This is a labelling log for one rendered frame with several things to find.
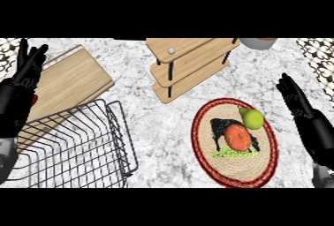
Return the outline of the orange squash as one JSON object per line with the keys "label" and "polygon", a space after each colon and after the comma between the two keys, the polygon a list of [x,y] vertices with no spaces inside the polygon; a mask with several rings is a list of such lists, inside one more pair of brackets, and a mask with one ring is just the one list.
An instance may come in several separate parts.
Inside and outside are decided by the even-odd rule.
{"label": "orange squash", "polygon": [[225,130],[225,140],[228,146],[240,152],[246,152],[252,147],[250,133],[240,124],[233,124]]}

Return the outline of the grey bowl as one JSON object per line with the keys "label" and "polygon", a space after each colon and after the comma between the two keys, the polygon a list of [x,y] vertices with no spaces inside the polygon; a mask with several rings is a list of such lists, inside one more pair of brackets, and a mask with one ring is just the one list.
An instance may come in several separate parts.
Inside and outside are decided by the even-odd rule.
{"label": "grey bowl", "polygon": [[242,43],[250,48],[265,50],[273,47],[277,42],[276,38],[242,38]]}

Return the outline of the round woven red-rimmed placemat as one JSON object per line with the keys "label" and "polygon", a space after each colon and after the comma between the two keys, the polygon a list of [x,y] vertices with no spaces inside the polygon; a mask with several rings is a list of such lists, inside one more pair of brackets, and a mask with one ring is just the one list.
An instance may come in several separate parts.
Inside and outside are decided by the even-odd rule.
{"label": "round woven red-rimmed placemat", "polygon": [[240,108],[252,109],[252,105],[234,98],[219,98],[202,107],[193,124],[193,147],[200,165],[221,185],[256,188],[270,182],[279,165],[280,151],[271,124],[264,120],[264,127],[250,131],[261,151],[252,147],[248,152],[233,151],[225,137],[215,139],[211,124],[215,118],[243,122]]}

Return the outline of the wooden tiered shelf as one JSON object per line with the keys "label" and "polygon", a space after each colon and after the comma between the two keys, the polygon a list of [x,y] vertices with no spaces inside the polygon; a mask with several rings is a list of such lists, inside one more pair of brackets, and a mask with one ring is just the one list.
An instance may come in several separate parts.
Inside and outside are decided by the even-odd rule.
{"label": "wooden tiered shelf", "polygon": [[162,102],[169,103],[230,65],[228,56],[240,39],[149,38],[147,45],[157,58],[151,65],[157,80],[153,89]]}

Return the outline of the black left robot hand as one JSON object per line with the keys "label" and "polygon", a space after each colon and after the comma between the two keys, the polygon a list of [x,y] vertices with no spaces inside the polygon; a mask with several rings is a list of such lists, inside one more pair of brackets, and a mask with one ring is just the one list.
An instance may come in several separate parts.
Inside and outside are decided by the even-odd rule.
{"label": "black left robot hand", "polygon": [[35,90],[38,88],[42,67],[47,61],[49,45],[44,44],[39,48],[29,46],[29,40],[21,39],[17,56],[17,73],[13,77],[13,84]]}

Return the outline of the green pear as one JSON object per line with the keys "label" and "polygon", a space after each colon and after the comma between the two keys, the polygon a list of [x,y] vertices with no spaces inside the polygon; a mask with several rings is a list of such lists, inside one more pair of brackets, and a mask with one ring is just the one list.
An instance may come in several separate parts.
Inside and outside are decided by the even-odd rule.
{"label": "green pear", "polygon": [[264,126],[264,115],[256,109],[240,108],[240,115],[246,127],[259,130]]}

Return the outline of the pale wooden cutting board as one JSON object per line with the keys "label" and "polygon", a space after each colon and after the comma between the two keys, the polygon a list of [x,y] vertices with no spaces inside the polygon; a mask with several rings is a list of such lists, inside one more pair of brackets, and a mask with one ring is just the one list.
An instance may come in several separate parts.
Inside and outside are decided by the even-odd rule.
{"label": "pale wooden cutting board", "polygon": [[116,81],[83,45],[45,64],[39,100],[18,134],[18,151],[29,148],[73,115],[70,108],[92,101],[115,85]]}

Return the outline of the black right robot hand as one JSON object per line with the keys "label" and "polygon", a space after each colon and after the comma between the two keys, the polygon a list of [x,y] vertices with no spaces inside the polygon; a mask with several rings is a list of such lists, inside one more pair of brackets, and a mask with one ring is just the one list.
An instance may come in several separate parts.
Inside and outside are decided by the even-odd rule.
{"label": "black right robot hand", "polygon": [[317,113],[308,101],[305,92],[301,89],[299,85],[296,84],[295,79],[286,73],[283,73],[283,77],[280,78],[277,88],[284,97],[284,102],[287,108],[292,111],[293,116],[313,118],[317,115]]}

